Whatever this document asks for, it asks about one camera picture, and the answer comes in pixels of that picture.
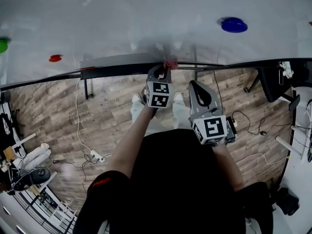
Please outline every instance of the white cloth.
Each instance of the white cloth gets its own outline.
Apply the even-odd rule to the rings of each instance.
[[[28,153],[24,159],[17,158],[14,160],[13,164],[19,169],[30,171],[40,165],[50,154],[49,145],[42,143],[41,146]]]
[[[136,121],[138,118],[141,110],[144,108],[144,105],[139,102],[135,101],[132,103],[131,107],[131,114],[132,114],[132,123]],[[189,122],[188,118],[190,117],[190,108],[186,107],[184,101],[177,100],[173,103],[172,111],[174,114],[174,129],[192,129],[191,123]],[[145,136],[165,132],[170,129],[164,127],[159,120],[154,117],[151,119],[148,128],[146,130]]]

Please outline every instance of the fiducial marker cube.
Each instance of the fiducial marker cube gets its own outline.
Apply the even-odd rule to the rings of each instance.
[[[166,108],[172,95],[172,83],[148,81],[146,98],[149,107]]]
[[[227,135],[226,117],[221,115],[195,119],[192,128],[202,145],[218,142]]]

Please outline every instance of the green object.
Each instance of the green object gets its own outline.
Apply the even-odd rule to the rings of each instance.
[[[0,53],[5,52],[8,49],[8,40],[0,39]]]

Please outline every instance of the white pants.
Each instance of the white pants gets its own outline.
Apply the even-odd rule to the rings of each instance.
[[[143,108],[144,105],[139,101],[135,101],[134,103],[132,103],[131,107],[132,123],[136,121]],[[178,128],[192,129],[191,123],[188,120],[190,117],[190,108],[185,106],[184,101],[182,100],[175,101],[172,105],[172,111],[174,113],[174,129]],[[145,136],[165,132],[168,130],[170,129],[167,129],[166,127],[161,125],[159,120],[156,117],[154,117],[152,118],[150,124],[148,125]]]

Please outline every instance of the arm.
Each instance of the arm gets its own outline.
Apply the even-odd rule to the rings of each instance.
[[[232,185],[235,192],[243,189],[244,181],[240,169],[232,159],[228,148],[225,144],[213,147],[214,155],[218,161],[219,167]]]
[[[128,178],[131,177],[132,169],[148,124],[152,119],[153,111],[154,109],[148,106],[142,109],[135,123],[115,148],[106,171],[119,171],[128,176]]]

